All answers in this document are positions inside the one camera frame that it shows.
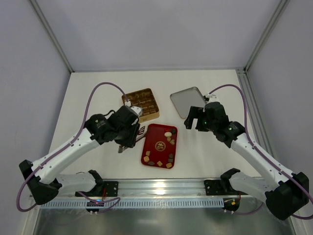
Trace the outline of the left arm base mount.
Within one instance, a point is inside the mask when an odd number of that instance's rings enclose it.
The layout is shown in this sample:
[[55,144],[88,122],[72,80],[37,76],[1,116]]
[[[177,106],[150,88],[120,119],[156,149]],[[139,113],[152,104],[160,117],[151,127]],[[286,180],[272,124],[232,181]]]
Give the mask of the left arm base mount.
[[102,181],[88,192],[82,191],[87,197],[117,197],[118,181]]

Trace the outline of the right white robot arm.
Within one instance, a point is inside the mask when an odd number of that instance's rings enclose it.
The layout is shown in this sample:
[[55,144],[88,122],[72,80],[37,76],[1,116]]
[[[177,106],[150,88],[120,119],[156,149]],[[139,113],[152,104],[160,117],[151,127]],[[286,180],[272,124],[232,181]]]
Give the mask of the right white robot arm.
[[210,102],[204,107],[190,107],[184,121],[186,129],[191,129],[195,119],[196,130],[212,132],[218,141],[241,155],[264,179],[261,182],[237,169],[231,169],[227,181],[233,190],[264,202],[280,220],[294,215],[311,200],[308,177],[303,172],[295,174],[276,161],[248,136],[244,126],[228,119],[221,103]]

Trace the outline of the silver tin lid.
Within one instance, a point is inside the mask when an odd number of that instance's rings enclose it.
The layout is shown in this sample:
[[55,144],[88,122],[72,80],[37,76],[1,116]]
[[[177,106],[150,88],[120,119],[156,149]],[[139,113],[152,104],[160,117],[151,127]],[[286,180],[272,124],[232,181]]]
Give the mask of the silver tin lid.
[[205,100],[197,87],[191,87],[185,90],[170,94],[170,99],[182,119],[188,117],[190,107],[204,107]]

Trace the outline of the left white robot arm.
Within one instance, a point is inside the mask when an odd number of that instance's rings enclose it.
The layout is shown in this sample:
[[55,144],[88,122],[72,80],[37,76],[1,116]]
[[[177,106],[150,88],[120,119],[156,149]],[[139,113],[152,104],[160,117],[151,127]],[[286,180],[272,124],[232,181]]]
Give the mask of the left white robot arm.
[[92,115],[72,139],[50,154],[34,161],[24,160],[19,168],[37,205],[53,200],[57,195],[83,193],[99,196],[104,181],[95,170],[81,174],[62,175],[61,172],[84,154],[104,143],[133,148],[140,128],[142,109],[122,106],[109,117]]

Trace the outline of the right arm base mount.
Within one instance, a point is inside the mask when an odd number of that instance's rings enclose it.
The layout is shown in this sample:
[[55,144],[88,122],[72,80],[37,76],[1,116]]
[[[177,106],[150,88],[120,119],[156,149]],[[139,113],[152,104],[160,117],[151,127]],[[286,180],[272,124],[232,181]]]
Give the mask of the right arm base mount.
[[224,194],[224,189],[219,179],[204,180],[204,188],[206,196],[217,196]]

